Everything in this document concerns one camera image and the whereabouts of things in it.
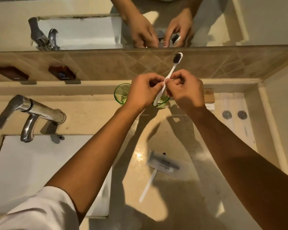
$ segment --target mirror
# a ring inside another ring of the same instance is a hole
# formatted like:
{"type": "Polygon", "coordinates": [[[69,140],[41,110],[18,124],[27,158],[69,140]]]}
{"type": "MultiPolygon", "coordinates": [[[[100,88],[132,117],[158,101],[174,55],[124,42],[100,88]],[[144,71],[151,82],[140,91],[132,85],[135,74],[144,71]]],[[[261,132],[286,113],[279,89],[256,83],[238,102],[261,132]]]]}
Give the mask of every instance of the mirror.
{"type": "Polygon", "coordinates": [[[288,0],[0,0],[0,51],[280,44],[288,0]]]}

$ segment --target brown soap bottle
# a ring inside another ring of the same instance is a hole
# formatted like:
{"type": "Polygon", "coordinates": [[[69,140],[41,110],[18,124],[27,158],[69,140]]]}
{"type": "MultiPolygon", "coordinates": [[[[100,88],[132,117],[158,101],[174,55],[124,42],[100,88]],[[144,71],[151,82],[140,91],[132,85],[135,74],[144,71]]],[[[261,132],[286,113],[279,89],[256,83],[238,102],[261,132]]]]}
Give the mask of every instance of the brown soap bottle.
{"type": "Polygon", "coordinates": [[[67,66],[50,66],[48,71],[60,81],[76,80],[76,75],[67,66]]]}
{"type": "Polygon", "coordinates": [[[0,74],[12,81],[27,81],[29,76],[13,66],[0,67],[0,74]]]}

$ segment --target tile wall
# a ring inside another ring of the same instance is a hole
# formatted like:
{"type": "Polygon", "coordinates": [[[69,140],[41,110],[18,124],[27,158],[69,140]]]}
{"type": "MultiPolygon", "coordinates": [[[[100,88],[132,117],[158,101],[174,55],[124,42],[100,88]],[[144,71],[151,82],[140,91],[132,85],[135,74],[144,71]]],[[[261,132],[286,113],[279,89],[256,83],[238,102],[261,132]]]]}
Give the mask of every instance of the tile wall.
{"type": "MultiPolygon", "coordinates": [[[[0,66],[15,66],[35,81],[56,81],[49,66],[68,66],[80,80],[128,80],[138,74],[168,75],[173,57],[182,52],[177,69],[199,78],[267,78],[288,64],[288,45],[0,52],[0,66]]],[[[0,75],[0,81],[10,81],[0,75]]]]}

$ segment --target toothbrush handle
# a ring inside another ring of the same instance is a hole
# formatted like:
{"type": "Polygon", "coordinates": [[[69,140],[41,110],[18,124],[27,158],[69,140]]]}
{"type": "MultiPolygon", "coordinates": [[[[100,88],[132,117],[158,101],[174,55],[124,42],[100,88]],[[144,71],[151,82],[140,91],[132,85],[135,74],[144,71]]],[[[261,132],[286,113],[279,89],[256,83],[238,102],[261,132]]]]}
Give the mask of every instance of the toothbrush handle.
{"type": "MultiPolygon", "coordinates": [[[[165,79],[168,79],[168,78],[171,77],[174,69],[176,68],[176,65],[177,65],[177,64],[174,64],[174,65],[173,65],[173,68],[171,69],[171,71],[169,72],[169,75],[167,75],[165,79]]],[[[157,97],[156,97],[155,100],[154,100],[154,106],[157,106],[158,101],[159,101],[159,99],[161,98],[161,96],[162,96],[165,88],[166,88],[166,87],[165,87],[165,83],[164,83],[164,86],[162,87],[162,90],[158,93],[157,97]]]]}

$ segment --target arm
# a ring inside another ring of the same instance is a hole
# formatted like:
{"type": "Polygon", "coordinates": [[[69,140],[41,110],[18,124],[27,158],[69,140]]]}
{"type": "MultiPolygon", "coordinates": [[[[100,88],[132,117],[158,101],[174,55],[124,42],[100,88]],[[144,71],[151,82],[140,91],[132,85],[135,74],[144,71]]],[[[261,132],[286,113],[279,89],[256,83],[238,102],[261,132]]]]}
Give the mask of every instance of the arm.
{"type": "Polygon", "coordinates": [[[204,105],[203,83],[186,70],[166,86],[199,130],[216,164],[239,200],[264,230],[288,229],[288,176],[222,124],[204,105]]]}
{"type": "Polygon", "coordinates": [[[123,21],[129,26],[134,47],[158,47],[159,39],[151,23],[140,13],[132,0],[111,0],[123,21]]]}
{"type": "Polygon", "coordinates": [[[115,115],[46,183],[61,188],[72,199],[79,222],[94,202],[109,169],[136,117],[151,105],[162,89],[164,78],[142,74],[132,81],[126,103],[115,115]],[[150,87],[150,82],[157,83],[150,87]]]}
{"type": "Polygon", "coordinates": [[[192,40],[194,31],[192,30],[193,18],[195,17],[203,0],[184,0],[183,8],[180,14],[173,18],[164,36],[164,47],[169,47],[169,41],[172,34],[180,34],[180,40],[175,47],[183,47],[192,40]]]}

